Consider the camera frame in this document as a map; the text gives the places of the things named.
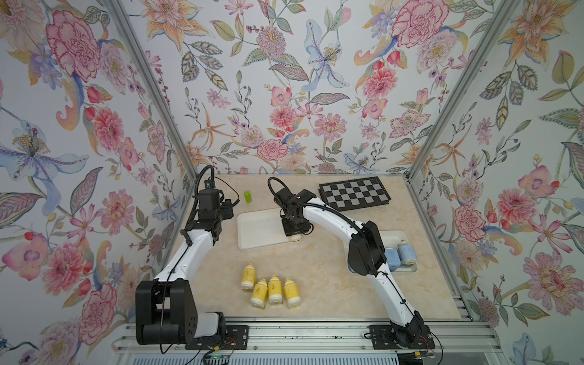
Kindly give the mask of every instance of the mounting plate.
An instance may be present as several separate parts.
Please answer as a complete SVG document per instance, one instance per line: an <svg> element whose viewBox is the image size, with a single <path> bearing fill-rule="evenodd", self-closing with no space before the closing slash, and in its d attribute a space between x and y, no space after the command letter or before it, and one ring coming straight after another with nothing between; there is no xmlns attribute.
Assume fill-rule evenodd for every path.
<svg viewBox="0 0 584 365"><path fill-rule="evenodd" d="M370 339L371 342L373 343L373 349L374 350L400 350L403 349L402 347L398 346L395 342L394 342L394 338L395 338L395 333L393 333L393 327L389 326L389 325L370 325L369 326L369 334L371 336L371 338L366 337L367 339ZM434 344L434 336L432 336L432 334L430 333L430 328L426 325L424 325L422 327L422 334L421 336L423 336L426 341L428 342L428 346L431 349L435 349L436 345ZM410 349L412 350L425 350L426 348L426 343L418 338L418 341L416 343L414 343Z"/></svg>

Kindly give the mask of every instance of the blue flower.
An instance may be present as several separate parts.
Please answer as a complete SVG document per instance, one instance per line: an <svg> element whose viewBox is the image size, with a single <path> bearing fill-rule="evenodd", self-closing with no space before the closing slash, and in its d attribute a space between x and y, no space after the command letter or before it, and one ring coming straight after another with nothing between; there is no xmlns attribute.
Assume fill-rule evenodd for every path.
<svg viewBox="0 0 584 365"><path fill-rule="evenodd" d="M176 221L179 219L178 215L176 214L176 210L179 208L179 205L180 198L178 198L174 203L171 204L171 200L168 197L168 195L164 195L164 203L162 205L164 209L160 207L154 208L154 210L152 210L152 216L161 221L168 218Z"/></svg>
<svg viewBox="0 0 584 365"><path fill-rule="evenodd" d="M345 82L343 79L343 75L333 71L331 68L331 66L335 65L335 62L342 51L340 42L337 42L334 46L331 43L328 47L325 47L323 55L320 51L321 41L321 28L314 20L308 19L306 21L306 39L304 40L304 47L306 48L306 52L310 55L308 64L313 66L315 71L312 82L308 85L302 86L302 91L316 90L321 78L327 78L329 83L336 88L349 86L349 83Z"/></svg>
<svg viewBox="0 0 584 365"><path fill-rule="evenodd" d="M21 152L10 150L0 144L0 166L5 167L12 180L21 180L25 176L41 180L47 189L47 201L43 205L43 214L48 216L61 202L61 193L53 183L59 172L79 172L89 158L87 155L66 154L60 157L43 156L51 152L45 142L40 128L26 120L20 121L22 130L14 129L12 144Z"/></svg>

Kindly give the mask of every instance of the green leaf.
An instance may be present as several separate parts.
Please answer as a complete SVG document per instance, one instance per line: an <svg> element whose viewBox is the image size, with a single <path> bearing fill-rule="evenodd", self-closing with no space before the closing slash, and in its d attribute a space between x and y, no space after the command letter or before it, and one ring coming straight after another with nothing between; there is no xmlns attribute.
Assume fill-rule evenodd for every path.
<svg viewBox="0 0 584 365"><path fill-rule="evenodd" d="M290 10L292 14L298 14L300 12L305 12L306 8L300 4L290 4L288 5L288 10Z"/></svg>
<svg viewBox="0 0 584 365"><path fill-rule="evenodd" d="M211 24L215 27L217 34L227 42L231 42L235 39L235 33L229 24L222 22L221 20L211 20Z"/></svg>
<svg viewBox="0 0 584 365"><path fill-rule="evenodd" d="M549 314L544 312L543 309L531 303L519 304L517 306L517 309L521 312L521 314L523 314L525 317L529 319L540 319L550 316Z"/></svg>
<svg viewBox="0 0 584 365"><path fill-rule="evenodd" d="M580 110L569 107L566 109L558 109L549 114L538 117L541 120L553 121L554 123L558 123L560 126L568 129L576 129L580 125L580 121L578 120L579 115Z"/></svg>
<svg viewBox="0 0 584 365"><path fill-rule="evenodd" d="M509 326L509 313L507 313L507 310L502 305L499 306L499 314L501 314L503 322L505 322L505 324Z"/></svg>
<svg viewBox="0 0 584 365"><path fill-rule="evenodd" d="M288 20L285 20L284 18L278 18L276 19L276 24L278 24L278 27L282 29L282 31L292 34L292 29L290 29Z"/></svg>
<svg viewBox="0 0 584 365"><path fill-rule="evenodd" d="M570 169L584 189L584 148L578 143L562 142L570 152Z"/></svg>
<svg viewBox="0 0 584 365"><path fill-rule="evenodd" d="M263 61L265 59L267 59L267 54L265 54L261 49L256 48L252 50L247 57L245 57L243 66L248 66L254 62Z"/></svg>
<svg viewBox="0 0 584 365"><path fill-rule="evenodd" d="M463 18L460 20L460 22L464 22L466 20L480 18L481 15L483 15L484 13L485 13L485 11L483 9L473 9L473 10L467 12L463 16Z"/></svg>
<svg viewBox="0 0 584 365"><path fill-rule="evenodd" d="M551 79L556 84L565 84L574 72L574 58L566 51L560 51L551 73Z"/></svg>
<svg viewBox="0 0 584 365"><path fill-rule="evenodd" d="M513 314L515 314L515 317L517 317L517 319L519 321L522 321L523 323L525 323L525 326L529 326L527 324L527 320L525 319L525 316L523 314L521 314L520 311L518 311L517 309L513 308Z"/></svg>
<svg viewBox="0 0 584 365"><path fill-rule="evenodd" d="M568 89L554 89L545 94L544 96L542 96L541 98L539 98L538 100L541 100L542 102L552 102L554 100L558 100L562 96L566 95L568 92L569 92Z"/></svg>

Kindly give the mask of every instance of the pink flower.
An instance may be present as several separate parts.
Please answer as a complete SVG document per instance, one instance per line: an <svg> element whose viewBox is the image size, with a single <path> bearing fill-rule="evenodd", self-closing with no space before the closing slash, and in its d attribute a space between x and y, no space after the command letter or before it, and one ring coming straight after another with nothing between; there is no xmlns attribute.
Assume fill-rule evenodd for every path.
<svg viewBox="0 0 584 365"><path fill-rule="evenodd" d="M486 222L475 208L462 205L456 208L454 215L456 216L456 228L470 242L478 242L486 236L482 230Z"/></svg>
<svg viewBox="0 0 584 365"><path fill-rule="evenodd" d="M154 57L150 57L150 51L144 51L144 54L146 55L146 58L148 59L148 63L150 63L150 67L162 67L161 64L157 63L158 61L160 61L160 57L159 56L154 56Z"/></svg>
<svg viewBox="0 0 584 365"><path fill-rule="evenodd" d="M390 138L399 138L410 134L418 127L424 125L430 119L430 114L420 114L413 109L408 109L400 118L391 120Z"/></svg>
<svg viewBox="0 0 584 365"><path fill-rule="evenodd" d="M53 24L47 25L47 40L61 68L83 81L98 74L99 47L91 28L68 10L53 12Z"/></svg>
<svg viewBox="0 0 584 365"><path fill-rule="evenodd" d="M499 208L502 218L512 224L528 223L537 212L534 200L518 188L503 190L499 194L497 208Z"/></svg>
<svg viewBox="0 0 584 365"><path fill-rule="evenodd" d="M129 171L132 170L130 165L135 165L140 161L138 157L138 152L134 148L134 143L130 139L130 137L126 137L124 143L120 147L120 157L121 157L121 164L124 165Z"/></svg>
<svg viewBox="0 0 584 365"><path fill-rule="evenodd" d="M464 179L456 187L456 193L462 204L475 207L482 194L482 184L471 178Z"/></svg>
<svg viewBox="0 0 584 365"><path fill-rule="evenodd" d="M552 195L555 191L551 186L551 174L543 165L523 176L519 186L535 197Z"/></svg>
<svg viewBox="0 0 584 365"><path fill-rule="evenodd" d="M310 120L311 116L321 116L322 114L320 114L320 112L322 111L321 107L318 107L318 104L313 104L312 106L310 106L309 103L306 103L306 105L304 105L304 108L302 108L301 106L298 107L298 110L300 111L300 115L298 115L299 117L308 117L308 120Z"/></svg>
<svg viewBox="0 0 584 365"><path fill-rule="evenodd" d="M282 105L270 114L270 121L279 128L291 127L296 122L296 113L291 106Z"/></svg>
<svg viewBox="0 0 584 365"><path fill-rule="evenodd" d="M72 289L81 277L84 264L85 259L80 246L66 243L62 247L55 248L48 258L49 269L43 272L47 294L52 293L57 296L61 290Z"/></svg>
<svg viewBox="0 0 584 365"><path fill-rule="evenodd" d="M162 122L158 121L156 127L148 128L148 152L152 156L156 156L159 164L164 161L164 153L166 152L166 139L164 137L164 128Z"/></svg>
<svg viewBox="0 0 584 365"><path fill-rule="evenodd" d="M416 95L416 104L425 105L428 102L428 88L418 91Z"/></svg>
<svg viewBox="0 0 584 365"><path fill-rule="evenodd" d="M447 16L443 0L409 0L399 11L391 37L398 36L398 47L411 48L436 34Z"/></svg>
<svg viewBox="0 0 584 365"><path fill-rule="evenodd" d="M119 92L126 88L128 69L121 59L120 51L110 43L102 44L100 53L102 75L105 76Z"/></svg>
<svg viewBox="0 0 584 365"><path fill-rule="evenodd" d="M34 235L30 242L14 246L2 256L2 262L28 281L40 274L48 255L48 243L42 234Z"/></svg>
<svg viewBox="0 0 584 365"><path fill-rule="evenodd" d="M241 15L244 14L244 10L247 10L253 6L253 4L246 4L246 0L229 0L233 5L226 5L225 9L233 10L229 15L233 15L239 11Z"/></svg>
<svg viewBox="0 0 584 365"><path fill-rule="evenodd" d="M272 88L272 99L271 99L272 106L288 105L288 103L290 102L290 99L292 99L292 93L290 92L290 88L284 89L284 88L279 88L278 86L274 86Z"/></svg>
<svg viewBox="0 0 584 365"><path fill-rule="evenodd" d="M373 126L373 124L369 123L368 126L363 126L363 128L361 128L361 136L373 141L374 138L379 137L379 131Z"/></svg>
<svg viewBox="0 0 584 365"><path fill-rule="evenodd" d="M105 283L101 290L94 290L83 304L79 319L79 340L86 345L95 343L112 323L117 301L116 290Z"/></svg>
<svg viewBox="0 0 584 365"><path fill-rule="evenodd" d="M559 253L558 247L564 250L565 252L572 252L572 248L567 244L558 241L559 239L570 239L571 236L567 233L554 233L559 227L562 226L562 222L560 221L553 221L550 226L547 226L547 215L540 214L540 224L535 224L534 221L529 220L529 224L533 227L535 232L541 233L541 235L537 238L538 242L543 242L544 239L548 239L550 246L554 251Z"/></svg>
<svg viewBox="0 0 584 365"><path fill-rule="evenodd" d="M267 140L258 146L258 155L272 161L286 156L287 153L288 145L282 144L280 140Z"/></svg>
<svg viewBox="0 0 584 365"><path fill-rule="evenodd" d="M247 147L255 148L265 140L262 130L257 126L253 126L241 132L241 143Z"/></svg>
<svg viewBox="0 0 584 365"><path fill-rule="evenodd" d="M256 41L269 58L277 58L286 51L284 35L275 27L265 27L259 32Z"/></svg>
<svg viewBox="0 0 584 365"><path fill-rule="evenodd" d="M456 34L449 30L438 33L418 47L418 62L416 67L420 71L440 65L450 55L452 48L458 41Z"/></svg>
<svg viewBox="0 0 584 365"><path fill-rule="evenodd" d="M142 118L144 118L145 120L148 120L151 117L150 111L142 103L138 103L138 112L140 113L140 115L142 115Z"/></svg>
<svg viewBox="0 0 584 365"><path fill-rule="evenodd" d="M134 222L132 201L132 197L126 194L125 189L121 189L117 193L110 192L109 200L103 199L102 203L106 208L98 210L96 215L102 218L103 228L111 225L110 236L120 233L122 225Z"/></svg>
<svg viewBox="0 0 584 365"><path fill-rule="evenodd" d="M379 119L386 104L387 99L373 99L365 106L363 114L366 114L371 119Z"/></svg>
<svg viewBox="0 0 584 365"><path fill-rule="evenodd" d="M154 173L155 171L151 168L139 168L138 171L140 172L138 174L138 178L140 179L140 182L146 186L148 186L148 184L153 183L154 182Z"/></svg>
<svg viewBox="0 0 584 365"><path fill-rule="evenodd" d="M314 134L324 135L327 140L332 142L333 140L340 138L342 133L346 132L345 124L347 124L347 121L341 119L340 115L335 114L333 117L332 113L328 113L326 117L320 116L314 123L316 126L316 128L314 128Z"/></svg>
<svg viewBox="0 0 584 365"><path fill-rule="evenodd" d="M81 208L79 209L79 216L81 217L81 220L73 217L71 218L71 224L79 227L74 231L71 231L67 234L67 238L72 238L74 236L79 235L79 242L83 241L85 238L85 234L87 232L93 232L93 227L90 227L89 225L91 224L91 222L93 222L93 220L95 219L95 217L97 217L97 215L93 215L93 209L95 208L95 206L93 204L89 205L89 211L86 213L85 212L85 208Z"/></svg>
<svg viewBox="0 0 584 365"><path fill-rule="evenodd" d="M363 86L363 94L370 99L379 98L392 91L397 83L395 71L388 67L373 71Z"/></svg>
<svg viewBox="0 0 584 365"><path fill-rule="evenodd" d="M551 300L555 309L563 315L570 315L575 307L584 310L584 299L578 294L584 291L584 281L572 278L576 269L572 265L561 267L562 256L552 252L552 256L544 252L536 255L536 261L525 258L523 271L531 276L528 296L540 300L542 305L551 310Z"/></svg>
<svg viewBox="0 0 584 365"><path fill-rule="evenodd" d="M121 139L124 137L124 126L117 112L108 107L99 109L93 120L93 130L99 144L112 152L120 148Z"/></svg>

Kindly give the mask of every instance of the peony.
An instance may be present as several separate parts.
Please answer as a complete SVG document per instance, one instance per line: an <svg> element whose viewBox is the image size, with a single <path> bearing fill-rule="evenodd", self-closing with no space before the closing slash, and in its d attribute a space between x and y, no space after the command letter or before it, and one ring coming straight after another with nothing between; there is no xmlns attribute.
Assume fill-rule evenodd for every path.
<svg viewBox="0 0 584 365"><path fill-rule="evenodd" d="M38 365L68 364L77 351L79 328L77 319L67 322L58 321L50 325L40 335L39 352L36 354Z"/></svg>
<svg viewBox="0 0 584 365"><path fill-rule="evenodd" d="M53 12L47 25L47 40L61 68L83 81L94 78L99 69L99 47L91 28L68 10Z"/></svg>
<svg viewBox="0 0 584 365"><path fill-rule="evenodd" d="M61 290L72 289L81 277L84 264L85 259L81 247L67 243L55 248L48 258L48 270L43 272L47 294L52 293L57 296Z"/></svg>
<svg viewBox="0 0 584 365"><path fill-rule="evenodd" d="M120 286L117 288L117 306L122 311L130 309L135 302L136 287L140 282L140 273L129 266L124 270L120 278Z"/></svg>
<svg viewBox="0 0 584 365"><path fill-rule="evenodd" d="M482 230L486 222L482 219L481 213L475 208L462 205L456 208L454 214L456 216L456 228L467 240L478 242L486 235Z"/></svg>
<svg viewBox="0 0 584 365"><path fill-rule="evenodd" d="M494 302L486 298L480 298L478 300L478 309L481 322L487 322L491 327L499 325L499 311Z"/></svg>
<svg viewBox="0 0 584 365"><path fill-rule="evenodd" d="M397 83L395 71L388 67L373 71L363 86L363 94L370 99L379 98L392 91Z"/></svg>
<svg viewBox="0 0 584 365"><path fill-rule="evenodd" d="M272 161L286 156L287 153L288 145L282 144L280 140L267 140L258 146L258 155Z"/></svg>
<svg viewBox="0 0 584 365"><path fill-rule="evenodd" d="M148 152L152 156L156 156L156 160L161 164L164 161L164 153L166 152L166 139L162 122L158 121L155 127L148 128L148 139Z"/></svg>
<svg viewBox="0 0 584 365"><path fill-rule="evenodd" d="M0 7L0 38L22 52L36 52L43 43L44 14L37 0L4 0Z"/></svg>
<svg viewBox="0 0 584 365"><path fill-rule="evenodd" d="M391 120L390 138L404 137L418 129L418 127L430 120L430 114L420 114L413 109L408 109L399 118Z"/></svg>
<svg viewBox="0 0 584 365"><path fill-rule="evenodd" d="M256 41L269 58L277 58L286 51L284 35L276 27L265 27L259 32Z"/></svg>
<svg viewBox="0 0 584 365"><path fill-rule="evenodd" d="M482 253L474 244L465 241L464 239L459 239L458 242L456 242L456 255L458 256L460 265L463 267L466 267L473 272L482 270Z"/></svg>
<svg viewBox="0 0 584 365"><path fill-rule="evenodd" d="M552 195L555 191L551 186L551 174L543 165L523 176L519 180L519 187L535 197Z"/></svg>
<svg viewBox="0 0 584 365"><path fill-rule="evenodd" d="M42 234L37 234L33 235L30 242L17 244L5 253L2 256L2 262L10 270L17 272L20 277L31 281L39 276L40 268L44 265L47 255L47 240Z"/></svg>
<svg viewBox="0 0 584 365"><path fill-rule="evenodd" d="M341 119L340 115L328 113L328 115L320 116L318 120L314 123L316 128L314 129L314 134L324 135L327 140L332 142L333 140L340 138L340 135L346 132L345 124L347 121Z"/></svg>
<svg viewBox="0 0 584 365"><path fill-rule="evenodd" d="M241 132L241 143L247 147L255 148L265 140L262 130L257 126L253 126Z"/></svg>
<svg viewBox="0 0 584 365"><path fill-rule="evenodd" d="M464 179L463 182L456 187L456 193L458 195L458 200L462 204L476 207L478 199L482 194L482 184L471 178Z"/></svg>
<svg viewBox="0 0 584 365"><path fill-rule="evenodd" d="M117 112L108 107L99 109L93 120L93 130L99 144L112 152L120 148L121 139L124 137L124 126Z"/></svg>
<svg viewBox="0 0 584 365"><path fill-rule="evenodd" d="M430 38L418 47L418 62L416 67L420 71L440 65L450 55L458 38L454 32L444 30Z"/></svg>
<svg viewBox="0 0 584 365"><path fill-rule="evenodd" d="M280 160L280 167L284 170L293 171L301 166L304 166L304 155L301 154L288 154Z"/></svg>
<svg viewBox="0 0 584 365"><path fill-rule="evenodd" d="M124 143L120 147L120 157L121 157L121 164L124 165L125 168L128 170L132 170L130 165L135 165L140 161L140 157L138 157L138 152L134 148L134 143L130 139L130 137L126 137Z"/></svg>
<svg viewBox="0 0 584 365"><path fill-rule="evenodd" d="M102 218L103 228L111 226L110 236L120 233L122 225L134 222L132 201L132 197L126 194L125 189L121 189L117 193L110 192L109 200L103 199L103 205L106 208L98 210L96 215Z"/></svg>
<svg viewBox="0 0 584 365"><path fill-rule="evenodd" d="M94 290L83 304L79 319L79 340L86 345L95 343L109 325L115 314L116 289L108 283L101 290Z"/></svg>
<svg viewBox="0 0 584 365"><path fill-rule="evenodd" d="M283 89L278 86L272 88L272 102L270 103L272 106L288 105L290 99L292 99L290 88Z"/></svg>
<svg viewBox="0 0 584 365"><path fill-rule="evenodd" d="M387 99L373 99L363 108L363 117L365 115L371 119L379 119L383 113L383 108L387 104Z"/></svg>
<svg viewBox="0 0 584 365"><path fill-rule="evenodd" d="M119 50L113 44L102 43L101 70L116 90L123 93L126 88L126 78L128 77L128 68L121 59Z"/></svg>
<svg viewBox="0 0 584 365"><path fill-rule="evenodd" d="M584 298L578 294L584 291L584 281L572 278L576 269L572 265L561 267L562 256L552 252L552 256L544 252L536 255L535 262L525 258L523 271L531 276L528 296L541 303L547 310L551 310L552 299L555 309L563 315L570 315L575 307L584 310Z"/></svg>
<svg viewBox="0 0 584 365"><path fill-rule="evenodd" d="M535 201L521 189L505 189L499 194L497 208L501 216L509 222L528 223L537 213Z"/></svg>
<svg viewBox="0 0 584 365"><path fill-rule="evenodd" d="M278 128L290 127L296 122L296 113L291 106L279 106L270 114L270 121Z"/></svg>
<svg viewBox="0 0 584 365"><path fill-rule="evenodd" d="M391 37L398 36L398 47L424 43L438 33L448 12L443 0L409 0L399 11Z"/></svg>

